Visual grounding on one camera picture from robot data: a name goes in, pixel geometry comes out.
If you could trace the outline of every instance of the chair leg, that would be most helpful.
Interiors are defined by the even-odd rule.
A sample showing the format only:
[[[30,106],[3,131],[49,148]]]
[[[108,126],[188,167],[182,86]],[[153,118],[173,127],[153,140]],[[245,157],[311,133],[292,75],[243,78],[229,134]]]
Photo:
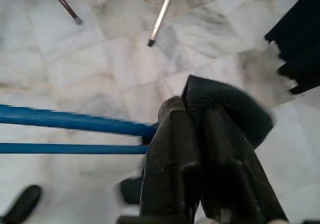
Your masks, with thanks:
[[[59,0],[59,2],[65,7],[65,9],[69,12],[69,14],[74,18],[77,24],[82,24],[82,20],[76,15],[76,13],[72,10],[72,8],[68,5],[65,0]]]
[[[148,46],[152,47],[153,44],[155,43],[155,40],[156,40],[156,37],[157,37],[157,34],[159,32],[159,29],[160,29],[160,26],[161,26],[161,23],[166,15],[166,12],[167,12],[167,9],[169,7],[169,4],[170,4],[170,1],[171,0],[164,0],[164,3],[162,5],[162,8],[160,10],[160,14],[155,22],[155,26],[154,26],[154,29],[153,29],[153,32],[152,32],[152,35],[151,35],[151,38],[149,39],[149,42],[148,42]]]

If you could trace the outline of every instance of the black cloth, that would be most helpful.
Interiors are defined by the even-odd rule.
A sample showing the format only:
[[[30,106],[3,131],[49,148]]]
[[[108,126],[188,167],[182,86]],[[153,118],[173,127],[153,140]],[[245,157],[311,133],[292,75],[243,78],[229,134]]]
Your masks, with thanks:
[[[299,94],[320,85],[320,0],[299,0],[270,30],[265,38],[275,41],[279,57],[287,63],[279,74],[295,79],[292,94]]]
[[[273,127],[270,115],[252,98],[225,83],[190,75],[182,99],[196,122],[211,107],[222,106],[253,148],[261,144]]]

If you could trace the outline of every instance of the marble floor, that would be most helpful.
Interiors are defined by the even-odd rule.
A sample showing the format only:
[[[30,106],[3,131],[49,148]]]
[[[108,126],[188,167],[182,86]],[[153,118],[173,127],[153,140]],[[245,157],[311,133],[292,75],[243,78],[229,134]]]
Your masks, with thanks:
[[[256,150],[292,223],[320,219],[320,90],[290,96],[283,62],[263,35],[297,0],[173,0],[147,46],[163,0],[0,0],[0,103],[154,123],[160,104],[195,74],[230,83],[276,126]],[[136,137],[0,124],[0,142],[136,145]],[[0,212],[25,185],[44,197],[30,224],[113,224],[115,185],[142,156],[0,155]],[[197,214],[201,219],[203,213]]]

